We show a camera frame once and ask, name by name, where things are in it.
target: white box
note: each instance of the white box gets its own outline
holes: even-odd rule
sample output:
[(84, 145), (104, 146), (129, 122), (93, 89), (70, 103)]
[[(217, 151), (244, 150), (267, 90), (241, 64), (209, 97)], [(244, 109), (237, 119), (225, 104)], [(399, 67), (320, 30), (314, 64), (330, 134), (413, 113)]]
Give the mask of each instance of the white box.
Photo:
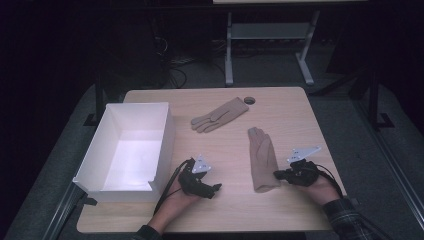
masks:
[(73, 182), (98, 202), (155, 202), (174, 138), (169, 103), (107, 104)]

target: left hand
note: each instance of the left hand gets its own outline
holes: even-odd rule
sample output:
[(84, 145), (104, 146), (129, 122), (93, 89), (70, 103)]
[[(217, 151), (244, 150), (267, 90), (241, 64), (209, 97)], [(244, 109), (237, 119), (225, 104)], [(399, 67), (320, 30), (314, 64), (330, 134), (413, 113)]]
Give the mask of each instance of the left hand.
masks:
[(168, 191), (168, 197), (147, 225), (154, 228), (159, 234), (163, 234), (169, 223), (200, 199), (199, 196), (185, 194), (181, 190), (177, 176)]

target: hand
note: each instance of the hand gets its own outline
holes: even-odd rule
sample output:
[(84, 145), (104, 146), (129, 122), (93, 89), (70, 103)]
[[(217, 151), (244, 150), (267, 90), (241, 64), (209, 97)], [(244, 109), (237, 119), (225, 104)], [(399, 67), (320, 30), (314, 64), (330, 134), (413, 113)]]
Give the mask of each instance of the hand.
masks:
[(309, 187), (298, 185), (295, 186), (297, 189), (306, 193), (312, 200), (314, 200), (314, 202), (321, 206), (328, 202), (340, 199), (336, 189), (323, 176), (319, 176), (318, 179)]
[(200, 199), (201, 197), (196, 195), (186, 195), (181, 190), (177, 176), (168, 191), (168, 197), (147, 225), (154, 228), (159, 234), (163, 234), (169, 223)]

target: plaid sleeve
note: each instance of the plaid sleeve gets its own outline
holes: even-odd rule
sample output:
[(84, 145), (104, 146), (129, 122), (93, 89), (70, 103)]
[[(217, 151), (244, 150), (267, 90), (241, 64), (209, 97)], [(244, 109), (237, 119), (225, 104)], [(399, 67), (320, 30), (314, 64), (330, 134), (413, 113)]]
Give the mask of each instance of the plaid sleeve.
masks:
[(131, 240), (163, 240), (162, 236), (155, 229), (148, 225), (143, 225)]
[(361, 216), (348, 199), (339, 199), (323, 206), (334, 231), (342, 240), (377, 240), (380, 239), (364, 225)]

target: glove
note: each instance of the glove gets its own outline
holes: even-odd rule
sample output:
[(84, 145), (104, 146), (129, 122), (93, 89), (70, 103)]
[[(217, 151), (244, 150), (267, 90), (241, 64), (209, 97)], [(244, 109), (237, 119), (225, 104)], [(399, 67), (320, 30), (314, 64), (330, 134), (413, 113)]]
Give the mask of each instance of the glove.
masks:
[(271, 138), (262, 129), (250, 128), (250, 165), (252, 169), (253, 188), (255, 192), (264, 193), (281, 185), (274, 177), (278, 170), (274, 146)]
[(212, 112), (191, 120), (191, 129), (198, 133), (213, 131), (249, 110), (249, 107), (238, 97), (225, 103)]

